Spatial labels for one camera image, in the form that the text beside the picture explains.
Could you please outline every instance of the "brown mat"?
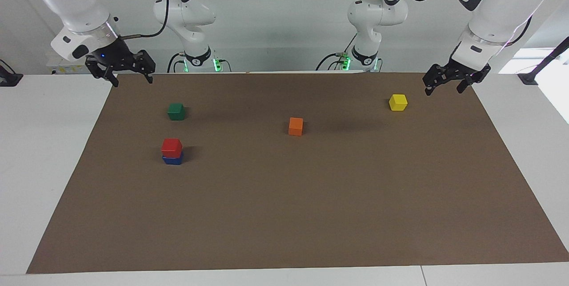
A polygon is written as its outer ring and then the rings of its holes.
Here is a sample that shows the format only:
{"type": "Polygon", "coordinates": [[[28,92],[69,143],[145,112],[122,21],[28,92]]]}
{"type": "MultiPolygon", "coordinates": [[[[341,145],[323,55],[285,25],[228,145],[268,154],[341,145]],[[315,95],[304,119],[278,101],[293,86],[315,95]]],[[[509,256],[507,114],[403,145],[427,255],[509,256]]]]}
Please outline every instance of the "brown mat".
{"type": "Polygon", "coordinates": [[[421,76],[120,76],[28,273],[569,261],[475,93],[421,76]]]}

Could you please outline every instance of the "robotic arm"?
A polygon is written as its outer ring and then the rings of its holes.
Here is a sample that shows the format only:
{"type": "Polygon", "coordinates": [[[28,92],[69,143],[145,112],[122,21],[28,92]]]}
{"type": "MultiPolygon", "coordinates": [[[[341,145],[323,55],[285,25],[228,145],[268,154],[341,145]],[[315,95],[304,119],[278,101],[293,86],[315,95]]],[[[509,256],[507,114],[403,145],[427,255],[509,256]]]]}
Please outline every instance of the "robotic arm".
{"type": "Polygon", "coordinates": [[[407,19],[409,7],[405,0],[358,0],[350,5],[348,20],[357,29],[352,48],[352,67],[374,70],[381,44],[380,26],[394,26],[407,19]]]}
{"type": "MultiPolygon", "coordinates": [[[[205,39],[199,26],[215,22],[216,16],[208,6],[207,0],[171,0],[166,26],[180,38],[184,46],[184,56],[192,66],[192,71],[218,70],[215,51],[205,39]]],[[[165,5],[163,0],[154,4],[154,14],[164,23],[165,5]]]]}
{"type": "Polygon", "coordinates": [[[439,85],[461,81],[462,93],[480,83],[490,71],[488,61],[512,40],[514,33],[528,22],[543,0],[459,0],[473,12],[472,19],[451,54],[449,63],[433,65],[423,77],[428,96],[439,85]]]}
{"type": "Polygon", "coordinates": [[[113,71],[142,73],[152,83],[155,63],[145,50],[131,53],[100,0],[44,0],[61,18],[63,29],[51,42],[59,55],[75,61],[87,55],[85,65],[95,78],[118,87],[113,71]]]}

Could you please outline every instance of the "white table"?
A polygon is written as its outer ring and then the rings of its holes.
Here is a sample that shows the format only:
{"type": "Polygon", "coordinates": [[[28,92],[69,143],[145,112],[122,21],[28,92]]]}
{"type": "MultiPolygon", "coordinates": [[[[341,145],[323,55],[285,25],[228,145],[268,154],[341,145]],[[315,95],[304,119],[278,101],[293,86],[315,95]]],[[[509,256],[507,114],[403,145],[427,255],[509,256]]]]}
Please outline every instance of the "white table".
{"type": "MultiPolygon", "coordinates": [[[[569,125],[516,76],[489,75],[475,90],[569,248],[569,125]]],[[[26,76],[0,88],[0,285],[569,285],[566,262],[25,275],[109,91],[85,75],[26,76]]]]}

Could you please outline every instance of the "yellow block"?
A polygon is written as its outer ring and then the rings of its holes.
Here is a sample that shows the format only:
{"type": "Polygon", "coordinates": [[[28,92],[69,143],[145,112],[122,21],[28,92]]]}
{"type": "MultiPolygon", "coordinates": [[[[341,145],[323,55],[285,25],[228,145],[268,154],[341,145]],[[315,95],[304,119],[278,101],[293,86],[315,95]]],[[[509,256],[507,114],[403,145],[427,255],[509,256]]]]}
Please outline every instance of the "yellow block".
{"type": "Polygon", "coordinates": [[[389,106],[394,112],[402,112],[407,107],[407,97],[405,95],[392,95],[389,106]]]}

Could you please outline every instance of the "wooden block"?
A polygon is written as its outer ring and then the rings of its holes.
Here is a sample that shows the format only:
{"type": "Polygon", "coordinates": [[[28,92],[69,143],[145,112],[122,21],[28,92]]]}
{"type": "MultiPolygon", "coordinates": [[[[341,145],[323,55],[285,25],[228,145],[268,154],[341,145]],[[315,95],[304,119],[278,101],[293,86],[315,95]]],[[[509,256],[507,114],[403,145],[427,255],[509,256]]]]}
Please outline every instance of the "wooden block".
{"type": "Polygon", "coordinates": [[[302,118],[291,117],[289,122],[289,135],[302,136],[303,126],[304,126],[304,120],[302,118]]]}
{"type": "Polygon", "coordinates": [[[184,120],[185,118],[184,105],[178,102],[170,104],[170,106],[168,107],[168,117],[170,117],[170,120],[184,120]]]}
{"type": "Polygon", "coordinates": [[[162,156],[165,158],[180,158],[183,146],[178,138],[166,138],[162,143],[162,156]]]}
{"type": "Polygon", "coordinates": [[[183,158],[184,158],[184,152],[181,152],[181,155],[179,158],[168,158],[168,157],[162,156],[162,160],[167,165],[181,165],[181,163],[183,162],[183,158]]]}
{"type": "Polygon", "coordinates": [[[405,95],[392,95],[389,100],[389,106],[394,112],[402,112],[407,107],[407,97],[405,95]]]}

